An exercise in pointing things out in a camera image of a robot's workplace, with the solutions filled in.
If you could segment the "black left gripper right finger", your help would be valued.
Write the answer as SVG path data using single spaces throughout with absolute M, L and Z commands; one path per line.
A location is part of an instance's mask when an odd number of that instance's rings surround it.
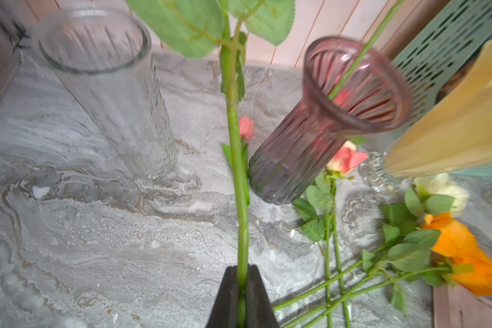
M 245 298 L 247 328 L 280 327 L 256 265 L 248 268 Z

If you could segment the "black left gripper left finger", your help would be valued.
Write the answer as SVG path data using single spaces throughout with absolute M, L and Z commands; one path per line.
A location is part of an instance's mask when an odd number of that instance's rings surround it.
M 206 328 L 236 328 L 238 324 L 239 283 L 237 267 L 226 268 Z

